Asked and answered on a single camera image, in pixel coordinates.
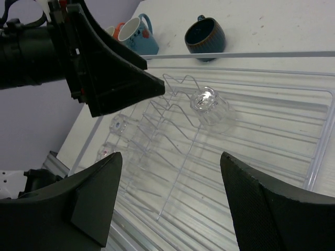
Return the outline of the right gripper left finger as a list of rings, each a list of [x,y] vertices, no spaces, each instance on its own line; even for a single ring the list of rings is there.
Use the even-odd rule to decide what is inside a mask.
[[[1,250],[106,247],[121,178],[115,152],[72,176],[1,200]]]

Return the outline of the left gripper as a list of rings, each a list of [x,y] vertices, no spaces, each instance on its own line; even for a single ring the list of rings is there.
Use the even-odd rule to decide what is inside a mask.
[[[29,24],[9,19],[14,1],[4,1],[1,17],[1,89],[39,86],[65,79],[71,97],[86,102],[73,60],[78,57],[67,7],[71,1],[39,1],[42,16]]]

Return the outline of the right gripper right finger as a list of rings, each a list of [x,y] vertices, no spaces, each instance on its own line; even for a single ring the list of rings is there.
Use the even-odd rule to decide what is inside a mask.
[[[240,250],[334,250],[334,198],[223,152],[220,168]]]

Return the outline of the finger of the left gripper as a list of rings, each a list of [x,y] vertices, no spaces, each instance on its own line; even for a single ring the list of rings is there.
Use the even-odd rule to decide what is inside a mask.
[[[84,1],[68,1],[66,8],[79,50],[80,99],[92,117],[165,93],[164,81],[147,72],[146,60],[109,35]]]

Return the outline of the orange ceramic mug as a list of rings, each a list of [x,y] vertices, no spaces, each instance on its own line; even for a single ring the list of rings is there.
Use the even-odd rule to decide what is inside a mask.
[[[120,30],[122,29],[122,26],[124,25],[124,22],[119,23],[116,27],[110,26],[105,31],[114,39],[118,40],[118,35],[120,33]]]

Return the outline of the light blue floral mug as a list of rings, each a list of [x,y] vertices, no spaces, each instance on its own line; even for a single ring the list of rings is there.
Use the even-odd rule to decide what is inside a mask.
[[[119,32],[118,40],[138,55],[156,55],[159,51],[150,18],[146,14],[127,21]]]

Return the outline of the small clear glass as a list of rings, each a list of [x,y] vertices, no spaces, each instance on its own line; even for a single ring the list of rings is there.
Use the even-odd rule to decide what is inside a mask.
[[[210,133],[224,133],[236,122],[236,112],[231,104],[210,87],[197,89],[192,94],[190,108]]]
[[[114,116],[109,124],[109,132],[121,136],[129,124],[129,117],[118,114]]]
[[[115,148],[116,148],[115,145],[110,142],[102,144],[97,152],[95,162],[99,162],[100,160],[104,159],[105,157],[113,153],[115,151]]]

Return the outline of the dark blue ribbed mug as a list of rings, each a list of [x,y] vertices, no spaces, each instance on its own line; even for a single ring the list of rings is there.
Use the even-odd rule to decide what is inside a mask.
[[[226,36],[221,25],[212,17],[200,15],[197,22],[191,25],[184,41],[189,52],[222,53],[226,47]]]

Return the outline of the clear plastic dish rack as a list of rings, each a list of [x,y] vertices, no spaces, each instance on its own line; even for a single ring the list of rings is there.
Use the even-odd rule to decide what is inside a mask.
[[[219,167],[228,152],[293,186],[334,195],[334,52],[237,53],[200,63],[150,56],[164,95],[113,115],[84,108],[68,143],[70,174],[91,166],[102,144],[124,164],[108,250],[238,250]],[[210,87],[236,112],[224,133],[207,131],[190,98]],[[121,136],[112,118],[129,117]]]

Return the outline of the aluminium mounting rail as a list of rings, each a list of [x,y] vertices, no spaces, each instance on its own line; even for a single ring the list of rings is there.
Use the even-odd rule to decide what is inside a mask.
[[[50,151],[44,160],[42,169],[46,169],[53,173],[54,175],[58,175],[62,178],[68,176],[70,169],[66,167],[59,159],[57,159],[57,152]]]

